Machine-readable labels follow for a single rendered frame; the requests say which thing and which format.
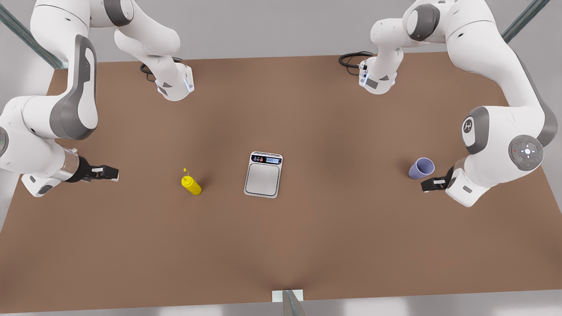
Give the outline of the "silver frame post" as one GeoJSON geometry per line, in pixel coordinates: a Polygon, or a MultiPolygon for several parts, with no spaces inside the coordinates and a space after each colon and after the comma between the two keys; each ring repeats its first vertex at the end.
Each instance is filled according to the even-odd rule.
{"type": "Polygon", "coordinates": [[[502,38],[509,43],[550,0],[532,0],[526,9],[504,30],[502,38]]]}
{"type": "Polygon", "coordinates": [[[12,31],[24,44],[30,47],[38,56],[47,62],[55,70],[67,69],[68,63],[62,62],[59,58],[44,49],[35,38],[30,30],[26,28],[9,10],[0,4],[0,22],[2,22],[10,31],[12,31]]]}
{"type": "Polygon", "coordinates": [[[282,302],[283,316],[307,316],[301,306],[303,300],[302,289],[272,291],[272,302],[282,302]]]}

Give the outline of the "silver kitchen scale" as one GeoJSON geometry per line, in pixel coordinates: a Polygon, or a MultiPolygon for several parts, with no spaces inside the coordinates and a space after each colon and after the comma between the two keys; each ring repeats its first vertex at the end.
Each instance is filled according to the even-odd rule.
{"type": "Polygon", "coordinates": [[[264,152],[252,152],[244,193],[249,196],[276,198],[279,190],[283,156],[264,152]]]}

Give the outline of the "lavender cup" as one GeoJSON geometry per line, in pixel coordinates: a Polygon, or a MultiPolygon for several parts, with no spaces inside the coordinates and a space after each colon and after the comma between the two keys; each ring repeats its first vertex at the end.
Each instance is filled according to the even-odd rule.
{"type": "Polygon", "coordinates": [[[429,158],[418,158],[409,169],[409,177],[413,180],[425,178],[434,172],[434,163],[429,158]]]}

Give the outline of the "yellow sauce bottle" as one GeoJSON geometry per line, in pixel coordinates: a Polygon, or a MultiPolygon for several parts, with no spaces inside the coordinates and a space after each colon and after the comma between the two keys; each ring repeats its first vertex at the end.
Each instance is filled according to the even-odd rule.
{"type": "Polygon", "coordinates": [[[181,178],[181,185],[194,196],[200,195],[202,192],[201,186],[189,174],[189,171],[186,168],[183,169],[183,172],[185,175],[181,178]]]}

